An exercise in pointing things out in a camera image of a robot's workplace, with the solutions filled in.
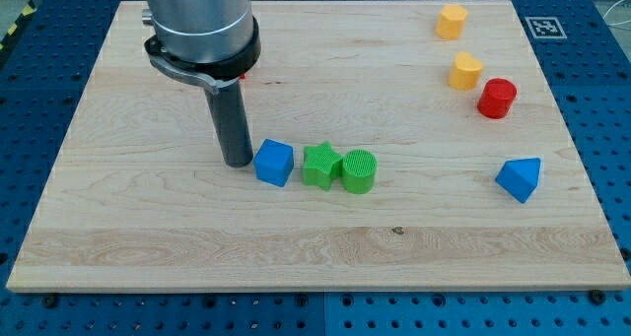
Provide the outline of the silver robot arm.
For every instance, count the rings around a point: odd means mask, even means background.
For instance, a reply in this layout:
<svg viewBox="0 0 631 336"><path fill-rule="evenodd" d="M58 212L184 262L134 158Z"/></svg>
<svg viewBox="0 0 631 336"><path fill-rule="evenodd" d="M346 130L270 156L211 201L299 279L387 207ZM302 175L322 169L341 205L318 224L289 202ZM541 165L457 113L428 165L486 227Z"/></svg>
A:
<svg viewBox="0 0 631 336"><path fill-rule="evenodd" d="M250 0L147 0L155 34L145 42L164 75L215 95L256 63L261 44Z"/></svg>

